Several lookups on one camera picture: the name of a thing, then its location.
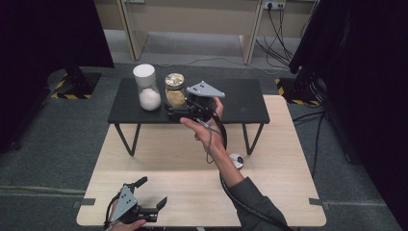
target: power outlet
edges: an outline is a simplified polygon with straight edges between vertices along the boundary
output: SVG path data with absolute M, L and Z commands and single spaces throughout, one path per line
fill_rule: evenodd
M 273 11 L 280 11 L 285 9 L 286 0 L 267 0 L 265 1 L 264 8 L 269 9 L 268 5 L 272 4 L 270 8 Z

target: white cylindrical container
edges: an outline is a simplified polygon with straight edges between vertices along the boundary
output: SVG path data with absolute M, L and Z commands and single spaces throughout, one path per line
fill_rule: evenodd
M 133 69 L 140 106 L 146 111 L 153 111 L 160 107 L 162 99 L 156 84 L 156 72 L 151 64 L 140 64 Z

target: table leg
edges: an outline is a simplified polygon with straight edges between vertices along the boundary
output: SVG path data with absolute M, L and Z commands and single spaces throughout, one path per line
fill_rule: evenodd
M 261 132 L 262 132 L 262 129 L 263 129 L 263 128 L 264 128 L 264 123 L 261 123 L 261 124 L 259 125 L 258 132 L 256 133 L 254 142 L 252 143 L 251 146 L 249 146 L 248 134 L 246 133 L 246 126 L 245 126 L 244 123 L 242 124 L 243 138 L 245 139 L 245 146 L 246 146 L 246 154 L 248 154 L 248 155 L 251 155 L 251 154 L 252 154 L 252 152 L 253 152 L 253 150 L 254 150 L 254 148 L 255 148 L 256 142 L 258 141 L 259 136 L 261 135 Z
M 136 151 L 136 144 L 138 143 L 139 131 L 140 131 L 141 123 L 138 123 L 138 127 L 136 128 L 135 137 L 133 139 L 132 149 L 130 149 L 129 144 L 127 143 L 125 136 L 123 136 L 122 130 L 120 129 L 120 124 L 116 123 L 115 128 L 122 139 L 123 143 L 125 144 L 126 150 L 129 152 L 129 155 L 134 156 Z

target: black table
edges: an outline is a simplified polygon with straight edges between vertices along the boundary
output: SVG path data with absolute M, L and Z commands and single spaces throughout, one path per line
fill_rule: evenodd
M 221 98 L 221 102 L 224 105 L 222 123 L 242 124 L 246 152 L 248 155 L 251 155 L 261 135 L 264 124 L 270 122 L 259 81 L 256 79 L 202 80 L 188 78 L 186 79 L 186 86 L 193 86 L 201 81 L 205 81 L 207 84 L 225 93 L 225 98 Z M 134 78 L 123 78 L 117 90 L 108 122 L 115 125 L 118 134 L 131 156 L 135 155 L 139 131 L 143 123 L 178 123 L 178 121 L 171 120 L 167 116 L 167 110 L 163 104 L 163 101 L 166 100 L 164 81 L 158 80 L 157 84 L 162 97 L 162 105 L 159 109 L 151 112 L 141 108 L 138 88 Z M 123 136 L 120 129 L 121 123 L 138 124 L 132 148 L 130 148 Z M 260 124 L 254 142 L 251 145 L 249 145 L 245 126 L 245 124 L 250 123 Z

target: jar lid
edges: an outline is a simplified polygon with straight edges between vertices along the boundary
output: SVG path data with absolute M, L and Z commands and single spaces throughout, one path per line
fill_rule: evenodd
M 168 90 L 179 90 L 184 87 L 184 76 L 179 73 L 171 73 L 165 79 Z

